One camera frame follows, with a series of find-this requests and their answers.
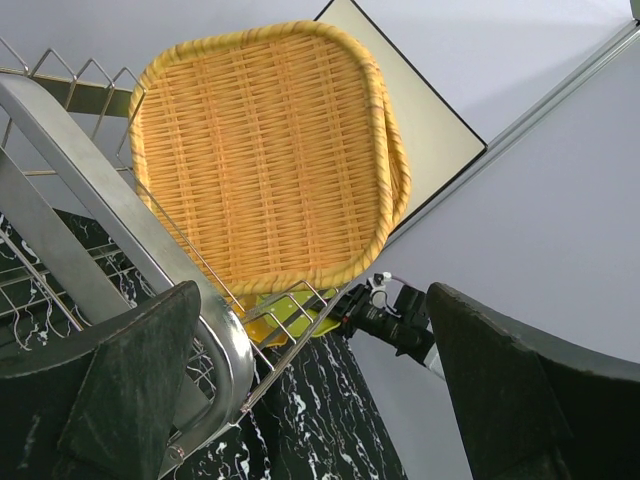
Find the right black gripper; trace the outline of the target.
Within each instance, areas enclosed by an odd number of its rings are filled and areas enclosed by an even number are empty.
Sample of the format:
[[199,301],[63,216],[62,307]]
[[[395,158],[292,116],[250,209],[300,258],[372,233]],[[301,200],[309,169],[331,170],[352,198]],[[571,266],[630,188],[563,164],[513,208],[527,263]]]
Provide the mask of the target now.
[[336,332],[345,338],[352,338],[357,330],[395,345],[398,323],[385,308],[374,306],[372,289],[364,284],[357,285],[343,295],[332,309],[332,319],[338,323]]

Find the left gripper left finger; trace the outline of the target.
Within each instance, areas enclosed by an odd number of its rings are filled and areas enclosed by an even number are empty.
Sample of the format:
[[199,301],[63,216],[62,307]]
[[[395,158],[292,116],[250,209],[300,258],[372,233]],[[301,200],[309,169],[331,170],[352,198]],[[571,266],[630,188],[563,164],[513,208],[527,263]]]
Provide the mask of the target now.
[[2,478],[158,478],[200,308],[197,285],[182,282],[3,358]]

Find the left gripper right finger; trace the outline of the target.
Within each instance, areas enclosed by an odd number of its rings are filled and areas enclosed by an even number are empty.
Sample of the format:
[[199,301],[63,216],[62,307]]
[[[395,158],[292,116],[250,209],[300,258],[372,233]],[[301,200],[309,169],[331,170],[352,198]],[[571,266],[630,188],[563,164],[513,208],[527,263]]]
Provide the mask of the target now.
[[638,364],[443,283],[427,304],[473,478],[638,478]]

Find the green polka dot plate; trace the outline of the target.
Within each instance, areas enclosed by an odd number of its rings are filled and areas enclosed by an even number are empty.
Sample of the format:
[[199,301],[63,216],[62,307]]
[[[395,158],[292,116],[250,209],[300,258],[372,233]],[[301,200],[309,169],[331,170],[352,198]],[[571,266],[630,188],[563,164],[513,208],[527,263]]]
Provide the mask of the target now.
[[261,297],[261,306],[272,314],[289,340],[298,339],[335,294],[335,289],[324,293],[299,290],[290,292],[268,306],[264,306],[266,297]]

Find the orange polka dot plate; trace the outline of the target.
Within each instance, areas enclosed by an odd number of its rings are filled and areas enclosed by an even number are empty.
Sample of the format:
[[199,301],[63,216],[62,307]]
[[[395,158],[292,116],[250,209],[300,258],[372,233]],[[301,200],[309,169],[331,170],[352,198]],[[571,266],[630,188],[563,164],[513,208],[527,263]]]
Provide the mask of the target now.
[[271,313],[261,306],[262,299],[256,295],[238,298],[233,310],[238,315],[250,339],[260,348],[285,345],[289,337],[278,326]]

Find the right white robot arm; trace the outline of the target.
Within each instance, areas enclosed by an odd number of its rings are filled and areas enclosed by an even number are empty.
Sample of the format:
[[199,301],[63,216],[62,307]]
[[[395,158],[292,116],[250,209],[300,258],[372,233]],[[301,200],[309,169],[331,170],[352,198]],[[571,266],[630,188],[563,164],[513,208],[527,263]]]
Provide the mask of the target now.
[[352,338],[357,330],[391,345],[397,357],[407,355],[419,365],[444,378],[429,330],[426,293],[404,284],[389,307],[386,293],[369,284],[359,284],[342,296],[327,317],[338,322],[338,332]]

